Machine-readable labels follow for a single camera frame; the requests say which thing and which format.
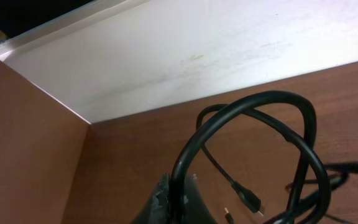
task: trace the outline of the white laminate surface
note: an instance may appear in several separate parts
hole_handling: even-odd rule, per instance
[[[151,0],[6,63],[96,122],[355,61],[358,1]]]

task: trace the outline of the dark background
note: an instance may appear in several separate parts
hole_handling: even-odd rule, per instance
[[[16,37],[92,0],[0,0],[0,30]]]

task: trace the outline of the stain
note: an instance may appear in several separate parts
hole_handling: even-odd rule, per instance
[[[261,45],[260,48],[264,48],[264,47],[274,47],[274,46],[277,46],[279,44],[281,44],[282,41],[276,41],[276,42],[271,42],[271,43],[267,43],[267,44],[264,44],[264,45]]]
[[[193,56],[190,57],[190,60],[197,60],[197,59],[200,59],[202,57],[204,57],[204,55],[193,55]]]

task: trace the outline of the wooden desk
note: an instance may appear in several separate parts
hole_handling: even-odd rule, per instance
[[[195,131],[206,106],[230,103],[265,90],[294,91],[309,99],[318,115],[315,150],[323,162],[358,160],[358,62],[286,80],[211,96],[91,126],[71,188],[63,223],[129,223],[163,173]],[[292,106],[262,111],[301,133],[301,114]],[[284,186],[293,180],[299,152],[281,135],[252,118],[240,116],[207,143],[218,162],[265,205],[265,218],[251,214],[229,183],[202,152],[190,172],[219,223],[224,207],[236,223],[262,223],[285,209]],[[307,186],[305,192],[314,187]],[[329,213],[358,223],[358,176],[333,193]],[[333,223],[326,218],[321,223]]]
[[[0,61],[0,224],[62,221],[87,129]]]

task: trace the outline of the cable plug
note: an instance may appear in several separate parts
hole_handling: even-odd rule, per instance
[[[260,199],[252,193],[252,191],[246,189],[237,181],[235,181],[231,187],[237,192],[242,203],[244,203],[252,213],[258,212],[259,215],[264,215],[264,207],[262,206]]]
[[[228,224],[234,224],[233,217],[229,213],[229,210],[227,208],[224,208],[224,218],[226,219]]]

